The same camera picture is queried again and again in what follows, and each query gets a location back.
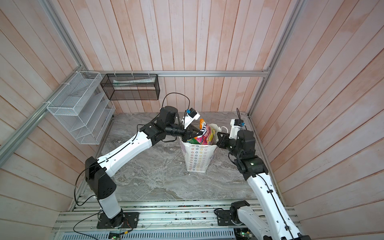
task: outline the snack bag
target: snack bag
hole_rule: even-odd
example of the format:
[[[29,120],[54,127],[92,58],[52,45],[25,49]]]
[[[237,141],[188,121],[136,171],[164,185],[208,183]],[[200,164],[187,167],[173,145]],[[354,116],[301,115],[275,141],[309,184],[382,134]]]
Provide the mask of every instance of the snack bag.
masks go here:
[[[203,145],[212,145],[216,131],[207,125],[204,119],[200,119],[200,129],[202,130],[203,135],[196,137],[196,140]]]

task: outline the marble floor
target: marble floor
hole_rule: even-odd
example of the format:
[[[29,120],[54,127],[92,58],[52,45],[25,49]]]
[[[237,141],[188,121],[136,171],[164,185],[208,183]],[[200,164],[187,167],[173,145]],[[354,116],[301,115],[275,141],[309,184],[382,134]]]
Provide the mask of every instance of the marble floor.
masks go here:
[[[145,124],[155,116],[156,113],[116,115],[102,154],[107,154],[130,139],[136,133],[137,124]],[[237,118],[237,114],[201,113],[201,117],[208,124],[215,123],[230,130],[230,120]],[[246,125],[250,125],[246,114],[242,114],[242,119]],[[218,149],[205,173],[187,172],[178,141],[159,142],[141,152],[120,168],[113,180],[117,184],[116,196],[119,201],[256,198],[242,174],[228,160],[227,150]],[[92,194],[87,187],[84,195]]]

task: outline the wooden wall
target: wooden wall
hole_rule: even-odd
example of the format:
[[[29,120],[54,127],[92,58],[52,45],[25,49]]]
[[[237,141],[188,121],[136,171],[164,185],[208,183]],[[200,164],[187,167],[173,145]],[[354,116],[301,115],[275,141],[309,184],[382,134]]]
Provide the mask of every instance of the wooden wall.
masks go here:
[[[90,70],[263,70],[297,0],[52,0]],[[157,112],[166,93],[197,111],[247,111],[258,77],[160,78],[159,101],[115,101]],[[164,105],[184,109],[172,94]]]
[[[0,1],[0,144],[77,66],[38,0]],[[48,114],[0,169],[1,237],[45,239],[94,149]]]
[[[312,239],[384,239],[383,12],[308,1],[252,116]]]

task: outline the electrical wire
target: electrical wire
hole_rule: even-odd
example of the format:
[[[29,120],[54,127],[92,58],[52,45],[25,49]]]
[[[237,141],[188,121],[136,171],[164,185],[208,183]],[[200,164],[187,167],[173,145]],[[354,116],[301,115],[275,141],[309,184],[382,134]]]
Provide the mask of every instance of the electrical wire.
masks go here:
[[[230,159],[230,157],[229,157],[229,153],[228,153],[228,158],[229,158],[229,161],[231,161],[233,164],[235,164],[235,162],[233,162],[231,159]],[[263,181],[264,181],[264,183],[265,183],[265,185],[266,185],[266,187],[268,188],[268,193],[270,193],[271,194],[271,196],[272,196],[272,199],[273,199],[273,201],[275,202],[275,205],[276,205],[276,208],[277,208],[277,210],[279,211],[279,214],[280,214],[280,216],[281,216],[281,218],[282,218],[282,220],[283,220],[283,222],[284,222],[284,224],[285,224],[285,226],[286,227],[289,227],[288,225],[287,225],[287,223],[286,223],[286,221],[285,221],[285,219],[284,219],[284,217],[283,217],[283,214],[280,212],[280,209],[279,209],[279,206],[277,205],[277,202],[276,202],[276,200],[275,200],[275,198],[274,198],[274,196],[273,196],[273,194],[272,194],[272,190],[269,188],[269,186],[268,186],[268,184],[267,184],[267,182],[266,182],[266,180],[262,177],[262,176],[260,176],[259,174],[257,174],[257,173],[254,173],[254,172],[247,172],[247,171],[243,171],[243,173],[249,173],[249,174],[255,174],[255,175],[257,175],[257,176],[259,176]],[[288,231],[289,231],[289,233],[291,234],[291,237],[292,237],[292,239],[294,239],[294,237],[293,237],[293,234],[292,234],[292,232],[291,232],[291,230],[288,228],[287,229]]]
[[[82,235],[91,237],[91,238],[93,238],[93,239],[99,240],[99,239],[97,239],[97,238],[95,238],[95,237],[93,237],[93,236],[91,236],[91,235],[88,235],[88,234],[85,234],[85,233],[78,232],[78,231],[76,231],[74,228],[75,228],[79,223],[81,223],[82,221],[84,221],[84,220],[86,220],[86,219],[88,219],[88,218],[90,218],[90,217],[93,217],[93,216],[95,216],[95,215],[101,213],[102,211],[103,211],[103,210],[100,210],[100,211],[98,211],[97,213],[95,213],[95,214],[93,214],[93,215],[91,215],[91,216],[89,216],[89,217],[86,217],[86,218],[84,218],[83,220],[81,220],[80,222],[76,223],[75,226],[73,226],[73,231],[76,232],[76,233],[79,233],[79,234],[82,234]]]
[[[136,129],[137,129],[137,132],[136,132],[136,135],[135,137],[133,138],[132,142],[129,142],[127,145],[125,145],[124,147],[122,147],[119,151],[117,151],[115,154],[109,156],[106,160],[110,159],[111,157],[115,156],[116,154],[118,154],[119,152],[121,152],[121,150],[123,150],[126,146],[130,145],[131,143],[133,143],[133,141],[135,141],[136,137],[137,137],[137,134],[139,133],[139,126],[144,126],[144,124],[138,124],[136,126]]]
[[[92,196],[88,197],[87,200],[85,200],[81,205],[79,205],[79,203],[77,202],[77,199],[76,199],[76,186],[77,186],[77,181],[79,180],[80,175],[81,175],[83,172],[85,172],[85,170],[89,169],[89,168],[92,167],[92,166],[93,166],[93,165],[91,165],[91,166],[87,167],[86,169],[84,169],[83,171],[81,171],[81,173],[79,173],[79,175],[77,176],[76,181],[75,181],[75,183],[74,183],[74,188],[73,188],[73,198],[74,198],[74,201],[75,201],[75,203],[76,203],[77,206],[82,206],[82,205],[85,204],[86,201],[88,201],[91,197],[95,196],[95,195],[92,195]]]
[[[187,109],[189,109],[189,106],[190,106],[190,103],[191,103],[191,101],[189,100],[189,98],[188,98],[186,95],[182,94],[182,93],[175,93],[175,92],[173,92],[173,93],[174,93],[174,94],[180,94],[180,95],[183,95],[184,97],[186,97],[186,98],[188,99],[188,108],[187,108]],[[163,103],[161,104],[161,107],[164,106],[164,100],[167,98],[167,96],[168,96],[169,94],[172,94],[172,93],[168,93],[168,94],[164,97],[164,99],[163,99]]]

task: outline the wire mesh basket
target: wire mesh basket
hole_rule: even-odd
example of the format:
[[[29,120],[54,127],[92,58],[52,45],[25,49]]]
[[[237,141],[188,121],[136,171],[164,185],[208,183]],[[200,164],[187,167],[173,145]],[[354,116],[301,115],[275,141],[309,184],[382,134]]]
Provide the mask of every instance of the wire mesh basket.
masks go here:
[[[109,100],[158,100],[160,94],[156,74],[108,73],[101,87]]]
[[[97,72],[78,72],[49,104],[55,115],[79,115],[101,81]]]
[[[100,73],[78,72],[47,109],[80,144],[99,144],[115,106],[95,90]]]

